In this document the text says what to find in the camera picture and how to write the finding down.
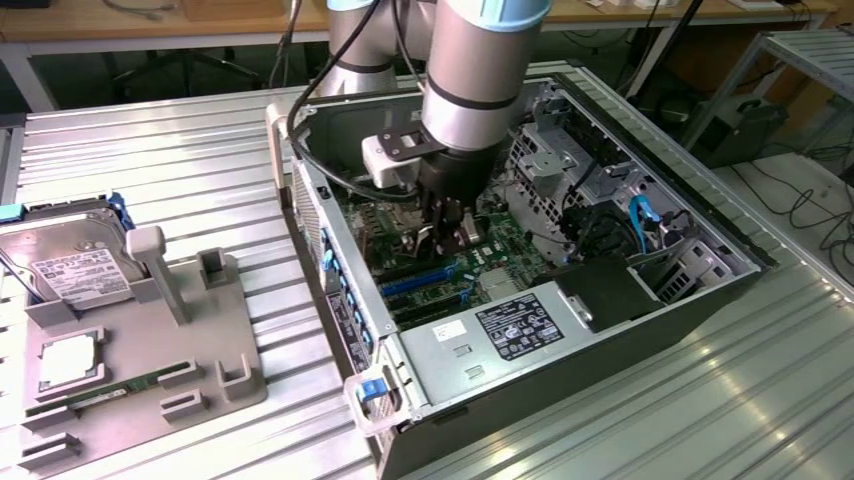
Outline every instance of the power supply label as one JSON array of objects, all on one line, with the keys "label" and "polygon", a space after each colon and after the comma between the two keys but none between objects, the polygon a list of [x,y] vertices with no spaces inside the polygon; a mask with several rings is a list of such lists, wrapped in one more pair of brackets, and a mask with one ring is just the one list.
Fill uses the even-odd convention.
[{"label": "power supply label", "polygon": [[478,312],[477,317],[505,360],[514,360],[563,338],[533,293]]},{"label": "power supply label", "polygon": [[106,248],[32,262],[32,268],[56,295],[71,303],[131,289],[119,264]]}]

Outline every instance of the green circuit board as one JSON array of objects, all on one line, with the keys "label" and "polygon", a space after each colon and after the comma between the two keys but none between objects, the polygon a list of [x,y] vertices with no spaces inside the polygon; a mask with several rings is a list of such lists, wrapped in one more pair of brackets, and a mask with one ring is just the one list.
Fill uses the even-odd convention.
[{"label": "green circuit board", "polygon": [[[503,268],[523,290],[547,270],[547,262],[526,240],[513,216],[494,207],[497,202],[486,200],[478,210],[479,215],[489,217],[487,240],[455,255],[419,260],[403,253],[401,243],[402,233],[422,225],[415,204],[350,203],[346,198],[339,201],[381,291],[385,285],[426,272],[453,269],[447,280],[383,297],[395,322],[405,330],[493,301],[478,281],[483,273]],[[413,273],[385,281],[395,272],[403,271]]]}]

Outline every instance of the aluminum profile table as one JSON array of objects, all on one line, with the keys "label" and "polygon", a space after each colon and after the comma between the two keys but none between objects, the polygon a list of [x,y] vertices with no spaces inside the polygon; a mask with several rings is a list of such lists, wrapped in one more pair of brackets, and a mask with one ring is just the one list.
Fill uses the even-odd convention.
[{"label": "aluminum profile table", "polygon": [[[841,478],[854,472],[854,292],[583,69],[566,72],[781,263],[674,348],[409,476]],[[264,107],[295,90],[30,117],[18,199],[120,190],[168,259],[238,258],[270,399],[56,478],[374,478],[275,205]],[[0,299],[0,476],[16,448],[20,286]]]},{"label": "aluminum profile table", "polygon": [[854,102],[854,35],[840,29],[759,33],[711,97],[709,106],[686,129],[682,140],[686,148],[690,149],[697,143],[722,103],[733,95],[763,52]]}]

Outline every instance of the metal bracket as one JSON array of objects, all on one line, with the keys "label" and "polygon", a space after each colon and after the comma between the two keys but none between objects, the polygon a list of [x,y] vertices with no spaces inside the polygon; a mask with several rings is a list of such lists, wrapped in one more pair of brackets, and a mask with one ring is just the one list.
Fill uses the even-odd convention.
[{"label": "metal bracket", "polygon": [[379,144],[386,151],[386,156],[394,162],[411,160],[447,149],[433,138],[425,124],[418,120],[383,130],[383,133],[379,134]]},{"label": "metal bracket", "polygon": [[364,416],[364,411],[362,410],[362,401],[358,394],[359,388],[364,382],[376,380],[378,378],[382,378],[386,381],[386,384],[389,385],[389,391],[391,392],[397,385],[386,372],[383,364],[381,363],[374,364],[371,368],[356,373],[354,376],[347,377],[347,379],[344,380],[344,398],[347,400],[347,405],[350,406],[350,411],[352,412],[352,418],[356,422],[356,427],[366,437],[378,435],[379,433],[385,432],[394,426],[401,425],[403,422],[411,419],[410,412],[403,406],[401,406],[398,411],[395,411],[386,417],[368,419]]}]

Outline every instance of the circuit board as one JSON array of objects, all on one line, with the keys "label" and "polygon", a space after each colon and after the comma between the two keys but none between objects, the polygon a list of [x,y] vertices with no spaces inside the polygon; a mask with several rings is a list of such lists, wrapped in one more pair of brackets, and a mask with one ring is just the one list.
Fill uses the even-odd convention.
[{"label": "circuit board", "polygon": [[67,395],[52,402],[43,403],[42,405],[28,409],[24,414],[27,417],[31,417],[64,406],[68,406],[70,408],[76,410],[79,408],[83,408],[84,406],[88,407],[96,405],[102,401],[118,398],[119,396],[142,392],[143,390],[147,390],[158,385],[159,377],[170,373],[175,373],[188,366],[190,364],[187,362],[180,362],[166,368],[155,370],[151,373],[140,375],[139,377],[134,377],[123,382],[106,385],[100,388],[84,391],[79,394]]},{"label": "circuit board", "polygon": [[[417,205],[340,199],[351,232],[381,287],[393,318],[403,330],[494,300],[479,281],[481,275],[507,273],[514,287],[523,290],[547,269],[537,248],[511,214],[497,207],[498,197],[479,204],[479,216],[489,219],[487,240],[477,247],[438,259],[417,259],[403,253],[402,233],[422,225]],[[395,272],[410,275],[389,279]],[[441,281],[397,293],[395,285],[437,272]]]}]

